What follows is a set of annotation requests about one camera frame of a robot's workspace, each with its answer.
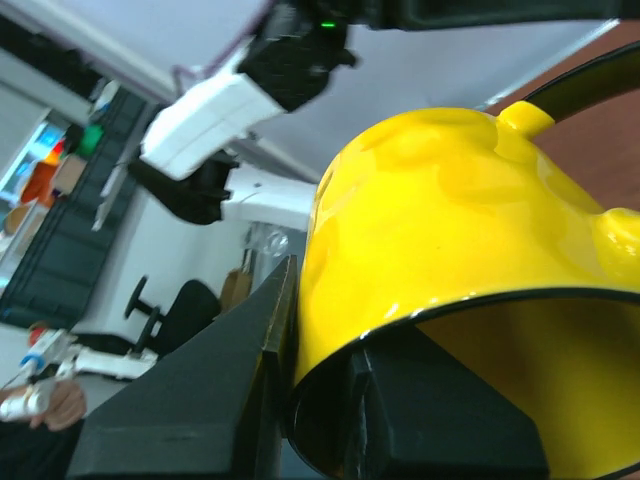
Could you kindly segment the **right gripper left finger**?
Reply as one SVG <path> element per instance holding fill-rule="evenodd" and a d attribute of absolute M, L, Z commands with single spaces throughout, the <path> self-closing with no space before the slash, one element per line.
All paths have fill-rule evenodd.
<path fill-rule="evenodd" d="M 289 256 L 241 304 L 94 410 L 68 477 L 277 477 L 297 286 Z"/>

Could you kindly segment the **person hand background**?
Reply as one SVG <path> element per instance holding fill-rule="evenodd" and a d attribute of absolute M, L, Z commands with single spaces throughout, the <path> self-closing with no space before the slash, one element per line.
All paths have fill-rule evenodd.
<path fill-rule="evenodd" d="M 80 421 L 87 411 L 84 390 L 73 380 L 59 382 L 50 398 L 48 409 L 31 418 L 29 426 L 45 425 L 50 431 L 65 430 Z"/>

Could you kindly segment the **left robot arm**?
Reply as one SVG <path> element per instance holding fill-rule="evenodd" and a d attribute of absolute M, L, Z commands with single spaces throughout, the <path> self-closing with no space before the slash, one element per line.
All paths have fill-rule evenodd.
<path fill-rule="evenodd" d="M 314 185 L 258 166 L 244 138 L 319 96 L 334 69 L 356 65 L 348 26 L 336 2 L 266 2 L 202 80 L 156 115 L 129 174 L 188 223 L 238 219 L 305 230 Z"/>

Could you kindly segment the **yellow enamel mug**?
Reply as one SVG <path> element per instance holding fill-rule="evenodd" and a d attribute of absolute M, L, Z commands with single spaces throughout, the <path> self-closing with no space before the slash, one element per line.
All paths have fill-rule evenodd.
<path fill-rule="evenodd" d="M 639 215 L 605 209 L 534 143 L 636 90 L 630 43 L 492 116 L 409 111 L 367 129 L 314 196 L 299 283 L 292 447 L 336 479 L 639 474 Z M 415 327 L 525 413 L 546 478 L 347 478 L 348 364 Z"/>

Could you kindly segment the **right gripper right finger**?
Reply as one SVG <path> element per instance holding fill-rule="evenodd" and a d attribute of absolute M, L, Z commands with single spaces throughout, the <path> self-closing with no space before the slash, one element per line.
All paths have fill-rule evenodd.
<path fill-rule="evenodd" d="M 356 350 L 347 478 L 546 478 L 534 422 L 415 327 Z"/>

